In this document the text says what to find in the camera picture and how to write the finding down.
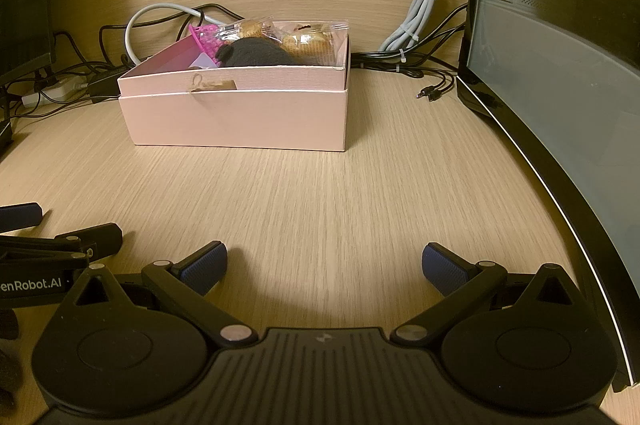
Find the power strip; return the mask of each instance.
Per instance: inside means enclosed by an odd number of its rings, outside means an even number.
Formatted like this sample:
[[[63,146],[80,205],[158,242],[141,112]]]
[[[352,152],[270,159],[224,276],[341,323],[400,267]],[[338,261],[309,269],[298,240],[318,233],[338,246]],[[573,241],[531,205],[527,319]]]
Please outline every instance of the power strip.
[[[63,78],[56,85],[45,87],[42,91],[52,100],[65,101],[71,98],[84,83],[80,76],[70,76]],[[37,105],[46,105],[47,103],[54,103],[47,100],[42,94],[37,92],[30,92],[22,97],[22,105],[25,107],[35,107]]]

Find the cardboard box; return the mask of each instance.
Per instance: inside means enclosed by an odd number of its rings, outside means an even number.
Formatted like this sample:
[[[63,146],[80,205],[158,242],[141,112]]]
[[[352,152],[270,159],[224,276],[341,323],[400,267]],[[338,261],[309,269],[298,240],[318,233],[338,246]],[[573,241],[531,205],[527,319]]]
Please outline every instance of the cardboard box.
[[[131,139],[136,145],[344,151],[347,30],[337,32],[334,49],[336,67],[184,71],[200,50],[193,37],[183,38],[118,79]]]

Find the ribbed surface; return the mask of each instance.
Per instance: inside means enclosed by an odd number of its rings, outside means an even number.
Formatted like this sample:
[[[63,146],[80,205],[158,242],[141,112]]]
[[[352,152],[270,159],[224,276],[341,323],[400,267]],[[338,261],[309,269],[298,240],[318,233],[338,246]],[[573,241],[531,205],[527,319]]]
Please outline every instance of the ribbed surface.
[[[596,409],[525,418],[452,388],[433,357],[379,329],[271,329],[254,347],[221,352],[186,397],[103,421],[53,410],[36,425],[614,425]]]
[[[425,380],[430,365],[427,353],[394,347],[377,329],[273,330],[261,346],[220,354],[212,423],[448,421]]]

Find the plastic wrapper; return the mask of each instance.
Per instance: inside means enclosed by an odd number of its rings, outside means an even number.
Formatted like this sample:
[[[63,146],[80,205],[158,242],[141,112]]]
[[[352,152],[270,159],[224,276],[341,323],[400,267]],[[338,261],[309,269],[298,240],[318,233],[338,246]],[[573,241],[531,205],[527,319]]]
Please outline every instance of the plastic wrapper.
[[[336,66],[334,33],[347,24],[299,24],[291,32],[280,32],[282,48],[305,66]]]
[[[219,26],[216,37],[226,43],[248,37],[264,37],[277,40],[277,30],[271,18],[244,19],[234,24]]]

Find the desk surface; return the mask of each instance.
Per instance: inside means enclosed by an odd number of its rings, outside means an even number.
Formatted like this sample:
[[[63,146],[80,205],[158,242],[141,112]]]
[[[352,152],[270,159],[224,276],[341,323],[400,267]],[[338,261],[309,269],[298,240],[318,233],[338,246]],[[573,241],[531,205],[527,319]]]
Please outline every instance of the desk surface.
[[[160,1],[52,0],[53,25],[97,57],[100,24]],[[245,15],[347,18],[354,47],[363,50],[398,26],[411,0],[171,1],[220,2]],[[434,19],[464,1],[438,0]],[[134,42],[141,54],[160,49],[176,29],[152,28]],[[108,38],[108,48],[117,55],[121,39]],[[456,52],[452,44],[443,56],[453,60]],[[176,261],[220,239],[229,268],[209,298],[260,330],[388,331],[440,299],[420,270],[428,241],[510,271],[532,272],[542,262],[570,269],[574,242],[526,163],[454,94],[415,100],[424,85],[354,71],[345,153],[135,147],[116,102],[21,121],[17,144],[0,157],[0,204],[37,201],[47,211],[24,235],[118,223],[122,251],[105,261],[116,273]],[[18,310],[22,336],[2,344],[27,370],[18,414],[7,423],[30,423],[45,408],[29,357],[54,309]],[[640,391],[609,394],[603,409],[639,424]]]
[[[123,248],[105,260],[117,273],[220,239],[228,273],[208,297],[260,330],[390,330],[440,299],[420,270],[428,241],[510,271],[570,269],[571,238],[505,138],[454,95],[415,100],[420,87],[355,72],[345,153],[135,147],[116,102],[76,108],[21,126],[0,163],[0,203],[47,211],[25,235],[118,223]],[[12,346],[27,369],[54,309],[18,310]],[[604,409],[640,423],[638,402],[631,389]],[[44,409],[30,376],[18,403],[11,423]]]

